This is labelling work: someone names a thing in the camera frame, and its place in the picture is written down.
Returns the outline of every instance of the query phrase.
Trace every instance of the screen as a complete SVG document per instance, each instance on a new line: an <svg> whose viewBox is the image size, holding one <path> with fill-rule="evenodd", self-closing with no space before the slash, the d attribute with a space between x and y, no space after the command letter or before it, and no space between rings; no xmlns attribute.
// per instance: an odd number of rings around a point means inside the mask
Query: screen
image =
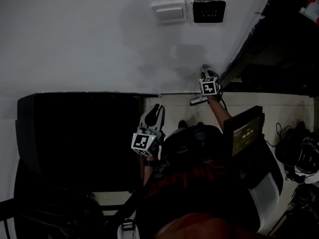
<svg viewBox="0 0 319 239"><path fill-rule="evenodd" d="M252 144L259 134L260 117L233 131L233 156Z"/></svg>

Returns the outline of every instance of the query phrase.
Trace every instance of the black t-shirt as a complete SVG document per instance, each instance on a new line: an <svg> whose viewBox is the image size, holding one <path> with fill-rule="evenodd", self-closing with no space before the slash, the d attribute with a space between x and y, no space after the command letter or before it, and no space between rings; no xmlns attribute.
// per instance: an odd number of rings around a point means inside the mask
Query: black t-shirt
<svg viewBox="0 0 319 239"><path fill-rule="evenodd" d="M207 125L190 127L164 142L159 166L136 212L142 239L153 238L165 224L194 212L258 230L254 202L222 149L219 129Z"/></svg>

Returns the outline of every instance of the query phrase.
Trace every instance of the red object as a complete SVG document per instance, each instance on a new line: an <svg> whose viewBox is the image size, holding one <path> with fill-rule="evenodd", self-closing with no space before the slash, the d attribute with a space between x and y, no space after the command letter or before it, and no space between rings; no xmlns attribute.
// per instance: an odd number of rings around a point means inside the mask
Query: red object
<svg viewBox="0 0 319 239"><path fill-rule="evenodd" d="M312 2L315 2L317 0L307 0L307 3L312 3Z"/></svg>

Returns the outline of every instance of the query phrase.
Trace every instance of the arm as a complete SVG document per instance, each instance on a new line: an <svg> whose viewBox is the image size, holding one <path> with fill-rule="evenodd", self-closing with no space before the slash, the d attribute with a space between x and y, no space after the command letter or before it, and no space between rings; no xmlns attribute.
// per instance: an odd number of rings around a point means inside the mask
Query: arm
<svg viewBox="0 0 319 239"><path fill-rule="evenodd" d="M221 130L224 132L224 121L230 119L231 115L229 115L228 111L225 110L225 108L220 104L220 102L214 96L208 97L208 103L211 110L216 116L216 119L218 121L218 124L220 125Z"/></svg>
<svg viewBox="0 0 319 239"><path fill-rule="evenodd" d="M157 161L157 158L154 156L146 156L146 161ZM143 182L143 186L145 186L145 184L147 183L147 181L149 180L151 174L154 171L154 167L150 167L150 166L144 166L144 182Z"/></svg>

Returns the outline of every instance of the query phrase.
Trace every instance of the light switch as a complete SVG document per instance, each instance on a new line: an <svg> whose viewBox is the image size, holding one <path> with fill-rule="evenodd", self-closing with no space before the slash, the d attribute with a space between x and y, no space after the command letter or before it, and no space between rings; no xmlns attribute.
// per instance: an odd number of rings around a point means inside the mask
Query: light switch
<svg viewBox="0 0 319 239"><path fill-rule="evenodd" d="M183 18L183 10L181 7L159 9L156 10L156 14L159 20L172 20Z"/></svg>
<svg viewBox="0 0 319 239"><path fill-rule="evenodd" d="M155 2L152 10L158 24L187 21L186 4L184 0Z"/></svg>

